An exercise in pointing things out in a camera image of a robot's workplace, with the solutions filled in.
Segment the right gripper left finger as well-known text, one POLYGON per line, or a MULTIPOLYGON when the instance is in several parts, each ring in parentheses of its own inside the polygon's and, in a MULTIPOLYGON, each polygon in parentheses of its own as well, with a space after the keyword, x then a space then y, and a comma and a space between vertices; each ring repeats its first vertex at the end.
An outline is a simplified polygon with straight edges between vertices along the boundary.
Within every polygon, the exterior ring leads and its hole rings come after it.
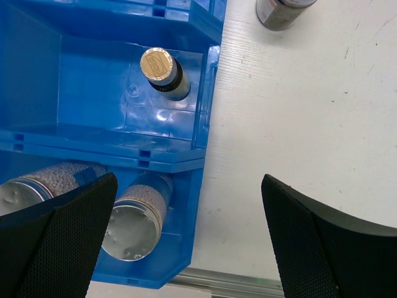
POLYGON ((107 173, 1 216, 1 297, 85 297, 117 189, 107 173))

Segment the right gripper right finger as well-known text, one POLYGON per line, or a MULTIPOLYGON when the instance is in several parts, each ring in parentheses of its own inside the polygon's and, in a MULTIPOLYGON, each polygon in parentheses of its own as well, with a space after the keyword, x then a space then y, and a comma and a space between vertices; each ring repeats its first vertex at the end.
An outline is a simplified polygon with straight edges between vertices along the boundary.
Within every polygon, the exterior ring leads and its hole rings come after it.
POLYGON ((267 174, 267 226, 285 297, 396 297, 396 229, 346 214, 267 174))

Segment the white bead shaker jar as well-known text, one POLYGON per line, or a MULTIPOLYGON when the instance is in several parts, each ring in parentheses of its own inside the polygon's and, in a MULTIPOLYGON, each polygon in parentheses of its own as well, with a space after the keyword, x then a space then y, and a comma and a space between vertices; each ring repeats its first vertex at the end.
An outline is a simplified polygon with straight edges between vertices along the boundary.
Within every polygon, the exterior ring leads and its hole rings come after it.
POLYGON ((95 163, 62 162, 1 184, 1 215, 47 201, 96 180, 106 168, 95 163))
POLYGON ((103 250, 121 261, 148 256, 161 237, 173 188, 168 174, 139 175, 114 203, 103 250))

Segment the yellow label sauce bottle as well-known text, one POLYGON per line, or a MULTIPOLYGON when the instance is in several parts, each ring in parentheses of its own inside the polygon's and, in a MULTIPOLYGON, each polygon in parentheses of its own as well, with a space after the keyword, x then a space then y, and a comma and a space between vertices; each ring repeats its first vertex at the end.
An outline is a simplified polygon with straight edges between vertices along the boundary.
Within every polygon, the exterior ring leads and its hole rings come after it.
POLYGON ((190 93, 191 83, 180 62, 161 47, 147 49, 140 68, 152 88, 170 101, 181 101, 190 93))

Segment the dark spice jar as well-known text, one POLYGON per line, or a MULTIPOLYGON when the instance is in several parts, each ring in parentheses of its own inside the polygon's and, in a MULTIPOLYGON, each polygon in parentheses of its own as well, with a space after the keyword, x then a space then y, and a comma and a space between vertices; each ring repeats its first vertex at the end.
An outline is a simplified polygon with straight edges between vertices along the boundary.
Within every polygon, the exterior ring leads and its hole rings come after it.
POLYGON ((268 29, 280 31, 289 28, 317 0, 257 0, 256 13, 268 29))

